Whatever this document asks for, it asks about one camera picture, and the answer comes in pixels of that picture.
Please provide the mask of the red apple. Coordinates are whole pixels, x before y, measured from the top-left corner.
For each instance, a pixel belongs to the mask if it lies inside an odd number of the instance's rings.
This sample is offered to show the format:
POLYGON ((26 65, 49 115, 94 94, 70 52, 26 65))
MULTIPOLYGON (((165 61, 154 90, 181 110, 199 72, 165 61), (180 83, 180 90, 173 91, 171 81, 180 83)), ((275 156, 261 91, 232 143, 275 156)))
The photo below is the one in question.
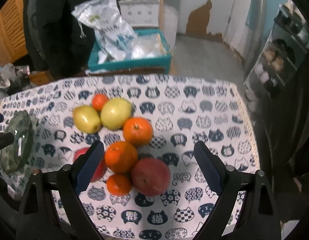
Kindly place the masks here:
POLYGON ((130 172, 133 186, 145 196, 154 197, 167 190, 170 184, 169 167, 161 160, 144 158, 130 172))
MULTIPOLYGON (((76 161, 76 159, 80 156, 80 155, 83 155, 87 152, 89 148, 88 147, 84 147, 84 148, 80 148, 78 150, 75 151, 75 154, 74 154, 74 159, 73 161, 76 161)), ((106 164, 104 162, 104 159, 102 159, 98 166, 97 166, 97 169, 95 170, 94 174, 93 174, 93 177, 91 178, 91 183, 101 179, 103 177, 103 175, 105 174, 107 170, 107 167, 106 167, 106 164)))

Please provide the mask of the small front orange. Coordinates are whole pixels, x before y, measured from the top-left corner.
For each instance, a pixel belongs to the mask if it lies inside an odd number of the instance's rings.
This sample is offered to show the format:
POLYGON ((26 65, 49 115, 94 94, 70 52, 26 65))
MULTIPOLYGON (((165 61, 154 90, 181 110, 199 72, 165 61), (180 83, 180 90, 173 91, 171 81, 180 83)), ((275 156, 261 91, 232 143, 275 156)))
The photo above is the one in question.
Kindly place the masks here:
POLYGON ((114 196, 124 196, 132 189, 132 183, 124 174, 113 174, 106 181, 106 186, 110 194, 114 196))

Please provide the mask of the small orange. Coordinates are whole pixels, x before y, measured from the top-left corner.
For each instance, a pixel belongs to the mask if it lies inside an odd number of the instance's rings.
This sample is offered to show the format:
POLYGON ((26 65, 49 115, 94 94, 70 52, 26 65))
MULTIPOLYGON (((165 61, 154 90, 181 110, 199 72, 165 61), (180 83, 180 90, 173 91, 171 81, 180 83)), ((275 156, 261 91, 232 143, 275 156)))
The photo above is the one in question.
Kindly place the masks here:
POLYGON ((100 112, 109 100, 109 97, 105 94, 95 94, 92 99, 92 107, 100 112))
POLYGON ((106 181, 106 186, 110 194, 114 196, 124 196, 132 189, 132 183, 124 174, 113 174, 106 181))

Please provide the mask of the large orange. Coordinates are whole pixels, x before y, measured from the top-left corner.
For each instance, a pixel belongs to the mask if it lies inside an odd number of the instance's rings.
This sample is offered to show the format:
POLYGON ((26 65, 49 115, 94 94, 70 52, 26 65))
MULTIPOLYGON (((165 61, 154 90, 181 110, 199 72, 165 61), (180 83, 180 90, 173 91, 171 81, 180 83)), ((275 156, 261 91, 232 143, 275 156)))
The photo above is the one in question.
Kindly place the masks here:
POLYGON ((141 147, 148 144, 154 135, 149 120, 141 117, 127 119, 123 126, 123 137, 130 144, 141 147))

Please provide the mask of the small back orange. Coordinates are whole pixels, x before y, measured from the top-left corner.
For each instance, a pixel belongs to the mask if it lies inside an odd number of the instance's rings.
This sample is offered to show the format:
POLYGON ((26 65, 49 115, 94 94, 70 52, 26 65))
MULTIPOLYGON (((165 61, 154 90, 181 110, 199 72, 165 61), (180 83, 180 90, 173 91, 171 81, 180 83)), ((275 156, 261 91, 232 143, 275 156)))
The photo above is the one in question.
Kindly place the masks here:
POLYGON ((100 112, 109 100, 109 97, 105 94, 95 94, 92 99, 92 107, 100 112))

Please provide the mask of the green glass plate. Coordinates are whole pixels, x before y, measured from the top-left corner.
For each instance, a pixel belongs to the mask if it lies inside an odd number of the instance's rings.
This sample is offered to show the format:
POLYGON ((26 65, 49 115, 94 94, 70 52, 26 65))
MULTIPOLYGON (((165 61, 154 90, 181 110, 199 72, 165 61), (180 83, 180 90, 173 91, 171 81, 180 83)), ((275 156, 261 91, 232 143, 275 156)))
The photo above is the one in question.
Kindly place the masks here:
POLYGON ((0 165, 3 173, 11 176, 24 168, 33 146, 33 124, 28 112, 17 112, 10 120, 5 133, 11 133, 14 139, 0 151, 0 165))

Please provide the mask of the crumpled grey cloth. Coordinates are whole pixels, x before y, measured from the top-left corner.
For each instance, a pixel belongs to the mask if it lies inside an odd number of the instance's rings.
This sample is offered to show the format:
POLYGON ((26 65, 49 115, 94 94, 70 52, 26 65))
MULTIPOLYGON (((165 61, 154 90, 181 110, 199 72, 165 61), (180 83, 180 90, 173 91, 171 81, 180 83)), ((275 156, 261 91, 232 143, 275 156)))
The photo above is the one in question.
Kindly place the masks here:
POLYGON ((12 63, 8 63, 0 70, 0 89, 5 91, 20 89, 27 83, 29 75, 28 65, 14 66, 12 63))

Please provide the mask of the wooden louvered door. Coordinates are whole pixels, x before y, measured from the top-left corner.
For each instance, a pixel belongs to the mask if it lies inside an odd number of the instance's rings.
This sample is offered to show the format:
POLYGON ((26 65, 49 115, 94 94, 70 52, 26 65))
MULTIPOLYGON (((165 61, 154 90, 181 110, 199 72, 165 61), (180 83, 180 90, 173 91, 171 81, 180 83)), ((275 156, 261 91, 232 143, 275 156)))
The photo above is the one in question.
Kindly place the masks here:
POLYGON ((24 0, 7 0, 0 10, 0 67, 28 54, 23 9, 24 0))

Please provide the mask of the cat pattern tablecloth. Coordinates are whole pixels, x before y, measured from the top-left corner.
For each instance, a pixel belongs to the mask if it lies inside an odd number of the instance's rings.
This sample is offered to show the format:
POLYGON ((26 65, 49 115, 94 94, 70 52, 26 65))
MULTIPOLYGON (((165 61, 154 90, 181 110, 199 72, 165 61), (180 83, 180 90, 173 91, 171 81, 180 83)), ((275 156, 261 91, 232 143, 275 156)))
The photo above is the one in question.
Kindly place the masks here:
POLYGON ((0 176, 14 196, 21 196, 35 168, 56 171, 72 163, 75 152, 102 141, 105 147, 124 139, 121 130, 102 128, 98 133, 79 131, 72 118, 93 96, 123 98, 134 115, 147 119, 154 130, 151 141, 138 148, 139 155, 167 164, 171 173, 168 189, 148 197, 132 189, 114 196, 106 187, 108 170, 80 194, 82 204, 99 232, 127 239, 191 238, 203 225, 217 195, 212 192, 193 156, 197 141, 203 141, 223 163, 254 173, 259 157, 244 101, 235 84, 195 77, 117 75, 64 79, 19 92, 0 100, 4 121, 0 133, 20 111, 33 122, 34 142, 25 167, 0 176))

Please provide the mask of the white rice bag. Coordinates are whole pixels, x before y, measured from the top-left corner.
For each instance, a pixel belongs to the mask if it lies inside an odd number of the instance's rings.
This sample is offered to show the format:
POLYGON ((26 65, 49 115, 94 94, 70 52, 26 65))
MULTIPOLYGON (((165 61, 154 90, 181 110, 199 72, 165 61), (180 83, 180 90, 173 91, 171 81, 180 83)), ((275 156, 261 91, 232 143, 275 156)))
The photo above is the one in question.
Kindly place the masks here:
POLYGON ((124 61, 131 52, 130 42, 137 34, 122 18, 117 0, 90 0, 74 7, 72 15, 81 24, 94 30, 95 38, 116 61, 124 61))

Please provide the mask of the teal cardboard box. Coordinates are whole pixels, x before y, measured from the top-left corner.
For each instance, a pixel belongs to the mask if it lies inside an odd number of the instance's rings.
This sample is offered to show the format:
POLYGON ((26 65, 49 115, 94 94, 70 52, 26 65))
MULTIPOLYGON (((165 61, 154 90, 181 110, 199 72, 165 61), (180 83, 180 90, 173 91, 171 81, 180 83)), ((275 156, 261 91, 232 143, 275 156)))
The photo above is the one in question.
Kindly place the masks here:
POLYGON ((163 36, 163 33, 159 29, 137 29, 135 30, 137 37, 142 35, 149 35, 159 33, 161 40, 163 42, 164 48, 167 50, 167 54, 160 57, 150 58, 150 59, 130 59, 129 53, 122 61, 109 60, 105 61, 99 60, 99 55, 104 55, 102 49, 100 48, 98 42, 96 41, 88 60, 88 68, 91 72, 113 72, 115 70, 123 69, 135 69, 135 68, 163 68, 163 73, 168 74, 170 71, 170 64, 172 53, 170 47, 163 36))

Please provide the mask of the clear plastic bag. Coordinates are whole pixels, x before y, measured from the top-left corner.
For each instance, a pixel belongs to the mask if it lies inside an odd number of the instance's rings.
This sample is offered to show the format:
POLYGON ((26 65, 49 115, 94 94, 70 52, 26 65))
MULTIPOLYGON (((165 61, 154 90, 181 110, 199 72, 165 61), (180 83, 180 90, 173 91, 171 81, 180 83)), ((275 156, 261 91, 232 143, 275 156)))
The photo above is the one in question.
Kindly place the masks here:
POLYGON ((129 50, 129 57, 134 60, 150 59, 167 54, 159 33, 134 38, 129 43, 129 50))

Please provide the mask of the shoe rack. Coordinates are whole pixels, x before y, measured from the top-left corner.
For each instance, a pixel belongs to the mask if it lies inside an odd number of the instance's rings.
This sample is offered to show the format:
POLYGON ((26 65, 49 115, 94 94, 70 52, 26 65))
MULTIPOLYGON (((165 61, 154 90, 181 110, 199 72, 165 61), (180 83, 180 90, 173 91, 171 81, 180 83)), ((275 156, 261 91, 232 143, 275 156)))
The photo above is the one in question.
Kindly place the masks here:
POLYGON ((276 97, 309 50, 309 25, 292 0, 279 5, 272 30, 244 85, 249 100, 276 97))

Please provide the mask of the white storage basket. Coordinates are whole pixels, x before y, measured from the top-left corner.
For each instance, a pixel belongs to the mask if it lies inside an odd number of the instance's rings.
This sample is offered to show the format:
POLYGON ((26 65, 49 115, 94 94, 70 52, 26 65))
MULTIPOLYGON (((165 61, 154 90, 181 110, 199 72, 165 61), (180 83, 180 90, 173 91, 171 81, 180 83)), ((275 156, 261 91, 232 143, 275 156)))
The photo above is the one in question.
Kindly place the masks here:
POLYGON ((120 0, 119 6, 131 27, 159 27, 159 0, 120 0))

